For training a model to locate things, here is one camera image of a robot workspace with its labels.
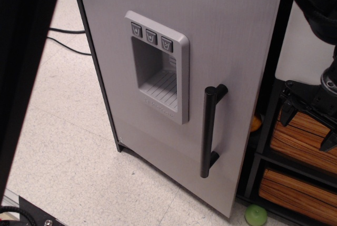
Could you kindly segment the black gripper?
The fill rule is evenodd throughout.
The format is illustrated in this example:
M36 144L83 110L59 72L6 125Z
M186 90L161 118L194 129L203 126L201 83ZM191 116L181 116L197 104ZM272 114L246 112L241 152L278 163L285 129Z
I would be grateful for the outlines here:
M280 115L283 126L287 126L297 112L304 113L330 129L320 151L328 152L336 147L336 65L323 72L320 85L286 81L280 96L284 99Z

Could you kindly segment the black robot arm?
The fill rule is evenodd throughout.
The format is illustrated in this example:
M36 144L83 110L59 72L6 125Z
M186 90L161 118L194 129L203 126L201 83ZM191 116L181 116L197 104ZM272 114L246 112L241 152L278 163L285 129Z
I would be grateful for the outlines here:
M293 0L275 77L282 125L304 113L329 129L320 151L335 148L336 0Z

